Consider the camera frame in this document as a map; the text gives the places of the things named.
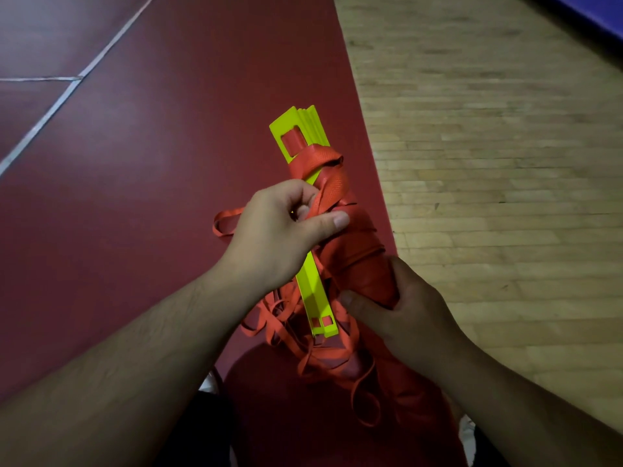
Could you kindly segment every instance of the yellow plastic frame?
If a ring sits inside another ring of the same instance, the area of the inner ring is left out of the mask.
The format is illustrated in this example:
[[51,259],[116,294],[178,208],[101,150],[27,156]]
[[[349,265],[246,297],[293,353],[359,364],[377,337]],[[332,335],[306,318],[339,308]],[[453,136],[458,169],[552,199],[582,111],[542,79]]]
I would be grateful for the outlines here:
[[[297,126],[307,141],[307,144],[329,146],[329,140],[324,133],[316,107],[311,105],[308,109],[296,109],[292,106],[291,109],[279,116],[270,125],[270,132],[273,134],[273,137],[275,137],[279,149],[281,149],[285,160],[289,164],[294,157],[291,157],[285,148],[282,136]],[[305,181],[313,185],[319,173],[320,170],[317,170],[309,177],[306,177]],[[297,274],[297,282],[301,290],[301,297],[305,305],[305,312],[307,313],[307,319],[310,323],[311,333],[314,336],[336,336],[339,333],[338,325],[335,322],[335,316],[331,310],[331,305],[329,305],[329,300],[326,297],[322,280],[320,279],[320,274],[318,273],[318,268],[316,267],[311,252],[305,257],[303,267]],[[331,317],[331,324],[324,324],[324,318],[326,316]]]

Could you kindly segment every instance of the person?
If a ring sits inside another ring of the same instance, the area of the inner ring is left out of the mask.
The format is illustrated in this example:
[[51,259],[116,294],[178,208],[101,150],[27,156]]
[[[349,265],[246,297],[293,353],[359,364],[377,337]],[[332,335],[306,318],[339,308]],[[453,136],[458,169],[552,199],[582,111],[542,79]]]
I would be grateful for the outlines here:
[[[256,193],[212,269],[5,401],[0,464],[150,463],[249,309],[347,226],[342,211],[291,219],[292,211],[306,215],[316,192],[288,180]],[[342,303],[456,400],[510,465],[623,464],[619,433],[479,350],[439,292],[391,259],[401,295],[394,311],[351,291],[342,292]]]

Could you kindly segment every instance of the floor marking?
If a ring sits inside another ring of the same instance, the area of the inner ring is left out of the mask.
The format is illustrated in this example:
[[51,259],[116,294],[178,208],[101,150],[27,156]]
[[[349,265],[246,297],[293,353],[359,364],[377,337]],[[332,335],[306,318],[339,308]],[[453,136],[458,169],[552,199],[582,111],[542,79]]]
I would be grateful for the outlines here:
[[76,81],[82,77],[0,77],[0,81],[20,82],[20,81]]
[[[34,125],[28,133],[18,142],[18,144],[12,149],[8,156],[4,157],[2,161],[0,161],[0,177],[9,166],[13,163],[15,159],[19,157],[19,155],[24,152],[24,149],[27,148],[28,144],[35,138],[35,136],[43,129],[46,123],[50,120],[51,117],[60,109],[61,106],[67,101],[72,93],[78,88],[78,86],[82,83],[87,75],[89,75],[93,69],[98,65],[99,62],[102,61],[104,56],[109,53],[109,51],[115,46],[119,39],[131,28],[132,24],[138,19],[138,17],[143,14],[143,12],[147,9],[147,6],[151,4],[153,0],[147,0],[143,6],[141,6],[138,11],[132,16],[127,23],[123,25],[121,30],[110,40],[108,44],[106,44],[105,48],[87,65],[82,72],[80,72],[76,77],[56,77],[58,78],[66,78],[67,81],[71,81],[69,86],[66,88],[65,92],[58,97],[58,100],[54,102],[54,104],[50,107],[49,110],[37,121],[37,124]],[[26,80],[17,80],[17,79],[9,79],[8,81],[26,81]]]

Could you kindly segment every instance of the neon yellow plastic holder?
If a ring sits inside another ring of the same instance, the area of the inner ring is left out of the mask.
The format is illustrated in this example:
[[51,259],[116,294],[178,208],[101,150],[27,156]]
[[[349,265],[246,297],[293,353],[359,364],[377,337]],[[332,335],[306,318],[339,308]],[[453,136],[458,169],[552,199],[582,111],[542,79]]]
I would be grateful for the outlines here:
[[[279,116],[270,125],[270,132],[275,137],[276,143],[279,145],[285,160],[290,164],[294,157],[291,157],[285,148],[282,136],[295,127],[299,127],[307,144],[320,144],[321,146],[329,146],[324,129],[316,112],[316,107],[311,105],[308,109],[296,109],[294,106]],[[318,178],[320,170],[312,173],[305,181],[311,185]],[[307,320],[310,323],[311,333],[314,336],[322,335],[324,337],[336,336],[339,333],[338,325],[335,322],[335,316],[326,297],[326,292],[322,285],[318,268],[311,252],[305,257],[303,267],[297,274],[297,283],[301,290],[301,297],[305,305]]]

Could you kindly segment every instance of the wooden floor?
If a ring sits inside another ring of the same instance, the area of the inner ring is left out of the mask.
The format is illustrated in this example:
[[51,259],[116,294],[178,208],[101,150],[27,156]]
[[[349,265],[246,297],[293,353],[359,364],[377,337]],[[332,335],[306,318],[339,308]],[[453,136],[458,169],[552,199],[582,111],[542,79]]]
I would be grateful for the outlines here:
[[623,73],[521,0],[336,0],[400,256],[623,430]]

